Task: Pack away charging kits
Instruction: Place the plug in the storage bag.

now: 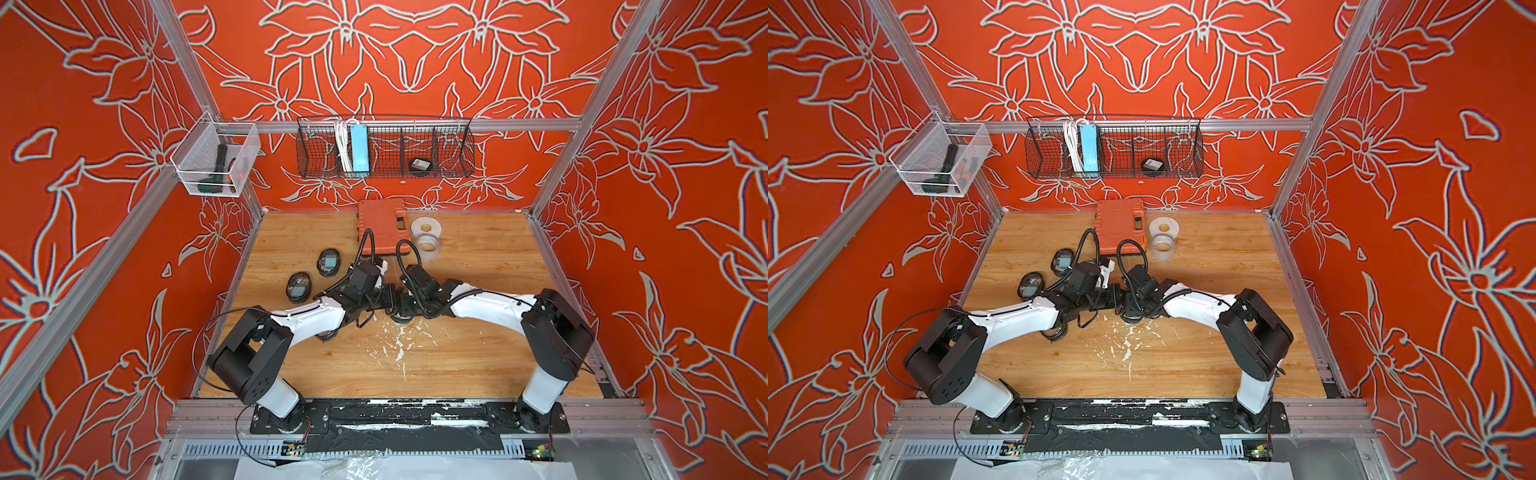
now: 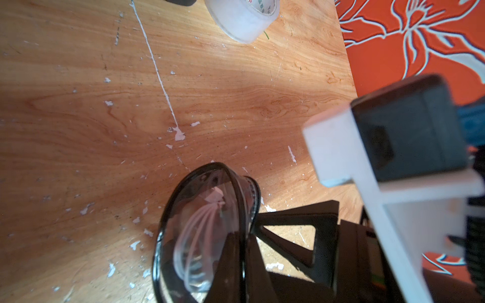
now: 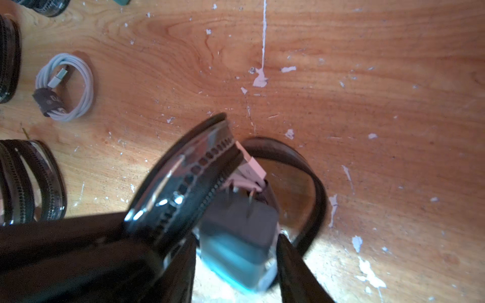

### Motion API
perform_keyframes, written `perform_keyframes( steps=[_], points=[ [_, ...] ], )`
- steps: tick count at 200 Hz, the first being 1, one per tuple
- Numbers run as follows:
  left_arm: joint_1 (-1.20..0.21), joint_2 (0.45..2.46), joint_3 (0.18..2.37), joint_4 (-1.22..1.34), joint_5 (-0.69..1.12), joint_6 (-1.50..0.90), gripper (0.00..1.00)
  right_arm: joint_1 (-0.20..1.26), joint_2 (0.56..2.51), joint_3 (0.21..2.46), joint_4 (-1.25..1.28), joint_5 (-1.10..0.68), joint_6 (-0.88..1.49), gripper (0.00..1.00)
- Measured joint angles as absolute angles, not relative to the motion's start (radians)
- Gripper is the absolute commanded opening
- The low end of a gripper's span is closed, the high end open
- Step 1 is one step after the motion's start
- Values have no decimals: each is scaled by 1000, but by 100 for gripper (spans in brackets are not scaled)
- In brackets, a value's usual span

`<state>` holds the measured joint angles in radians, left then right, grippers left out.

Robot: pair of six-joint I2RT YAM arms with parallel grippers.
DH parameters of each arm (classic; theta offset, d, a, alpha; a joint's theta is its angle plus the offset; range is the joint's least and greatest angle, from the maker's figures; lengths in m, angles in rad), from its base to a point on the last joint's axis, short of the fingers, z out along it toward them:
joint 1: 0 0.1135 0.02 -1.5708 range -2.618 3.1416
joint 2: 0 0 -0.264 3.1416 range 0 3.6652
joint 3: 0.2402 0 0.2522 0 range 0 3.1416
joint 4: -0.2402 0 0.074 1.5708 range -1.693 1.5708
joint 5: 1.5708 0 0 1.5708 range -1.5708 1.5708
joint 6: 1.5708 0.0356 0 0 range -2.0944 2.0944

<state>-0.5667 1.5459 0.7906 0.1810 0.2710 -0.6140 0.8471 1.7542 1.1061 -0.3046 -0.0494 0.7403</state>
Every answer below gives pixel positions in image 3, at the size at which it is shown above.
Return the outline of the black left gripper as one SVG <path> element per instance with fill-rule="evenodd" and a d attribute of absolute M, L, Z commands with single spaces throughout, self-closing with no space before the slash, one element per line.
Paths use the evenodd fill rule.
<path fill-rule="evenodd" d="M 164 262 L 111 213 L 1 227 L 1 302 L 136 302 Z"/>

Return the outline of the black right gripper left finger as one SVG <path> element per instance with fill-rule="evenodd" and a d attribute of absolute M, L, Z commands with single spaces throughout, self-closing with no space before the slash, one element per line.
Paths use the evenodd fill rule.
<path fill-rule="evenodd" d="M 190 234 L 161 278 L 142 302 L 191 302 L 197 256 L 197 239 Z"/>

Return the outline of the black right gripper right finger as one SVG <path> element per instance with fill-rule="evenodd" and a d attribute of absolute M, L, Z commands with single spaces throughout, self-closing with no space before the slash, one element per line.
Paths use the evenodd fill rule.
<path fill-rule="evenodd" d="M 277 241 L 277 271 L 282 302 L 334 303 L 284 234 Z"/>

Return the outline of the black round zip pouch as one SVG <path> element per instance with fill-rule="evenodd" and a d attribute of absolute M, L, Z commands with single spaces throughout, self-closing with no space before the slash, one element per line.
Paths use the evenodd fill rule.
<path fill-rule="evenodd" d="M 12 0 L 12 2 L 34 10 L 42 16 L 53 18 L 67 9 L 70 0 Z"/>

